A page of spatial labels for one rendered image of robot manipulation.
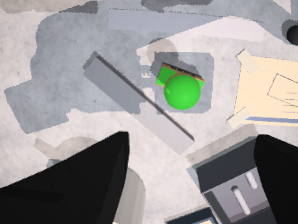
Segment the cream paper card taped down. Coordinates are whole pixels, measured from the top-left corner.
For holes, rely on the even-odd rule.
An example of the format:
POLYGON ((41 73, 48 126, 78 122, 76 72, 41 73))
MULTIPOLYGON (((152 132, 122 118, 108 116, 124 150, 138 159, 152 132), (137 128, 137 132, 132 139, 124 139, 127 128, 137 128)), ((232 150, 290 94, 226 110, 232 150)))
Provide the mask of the cream paper card taped down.
POLYGON ((298 61, 250 56, 243 49, 231 128, 241 123, 298 127, 298 61))

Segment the green-topped wooden stamp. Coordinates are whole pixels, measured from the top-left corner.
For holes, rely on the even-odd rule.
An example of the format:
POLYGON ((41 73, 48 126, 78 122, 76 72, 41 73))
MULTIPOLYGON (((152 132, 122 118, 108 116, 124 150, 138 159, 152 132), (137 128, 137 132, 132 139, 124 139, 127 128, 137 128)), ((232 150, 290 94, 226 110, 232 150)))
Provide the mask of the green-topped wooden stamp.
POLYGON ((192 108, 200 100, 201 88, 205 80, 196 73, 162 63, 156 85, 164 87, 166 101, 178 109, 192 108))

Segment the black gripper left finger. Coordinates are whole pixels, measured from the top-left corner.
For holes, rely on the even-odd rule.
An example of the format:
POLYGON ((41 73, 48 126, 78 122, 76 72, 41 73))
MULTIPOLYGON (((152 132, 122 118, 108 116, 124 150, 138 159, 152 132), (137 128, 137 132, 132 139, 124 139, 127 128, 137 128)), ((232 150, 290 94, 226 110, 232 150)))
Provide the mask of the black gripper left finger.
POLYGON ((0 224, 113 224, 124 192, 129 132, 0 188, 0 224))

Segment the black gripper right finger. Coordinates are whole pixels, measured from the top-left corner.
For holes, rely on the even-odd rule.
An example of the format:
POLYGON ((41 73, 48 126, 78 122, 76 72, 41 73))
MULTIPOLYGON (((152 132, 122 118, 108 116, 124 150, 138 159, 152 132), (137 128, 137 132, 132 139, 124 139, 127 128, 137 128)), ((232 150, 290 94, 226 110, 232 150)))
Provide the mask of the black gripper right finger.
POLYGON ((258 133, 254 161, 277 224, 298 224, 298 147, 258 133))

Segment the cream stamp pad tin with blue label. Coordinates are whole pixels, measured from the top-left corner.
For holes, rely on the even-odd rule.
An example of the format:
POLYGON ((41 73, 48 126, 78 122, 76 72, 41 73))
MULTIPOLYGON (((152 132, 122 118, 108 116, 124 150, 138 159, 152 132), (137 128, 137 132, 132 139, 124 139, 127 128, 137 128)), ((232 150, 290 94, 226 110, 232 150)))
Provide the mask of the cream stamp pad tin with blue label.
POLYGON ((198 210, 198 212, 188 214, 188 216, 168 221, 168 224, 218 224, 218 222, 209 206, 209 208, 198 210))

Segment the white mug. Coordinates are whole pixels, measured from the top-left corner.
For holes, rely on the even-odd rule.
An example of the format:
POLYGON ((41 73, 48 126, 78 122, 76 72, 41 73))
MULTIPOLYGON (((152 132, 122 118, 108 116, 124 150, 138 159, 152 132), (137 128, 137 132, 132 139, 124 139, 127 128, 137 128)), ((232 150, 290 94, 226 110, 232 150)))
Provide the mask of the white mug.
POLYGON ((145 206, 145 186, 136 172, 126 169, 124 192, 118 202, 113 224, 142 224, 145 206))

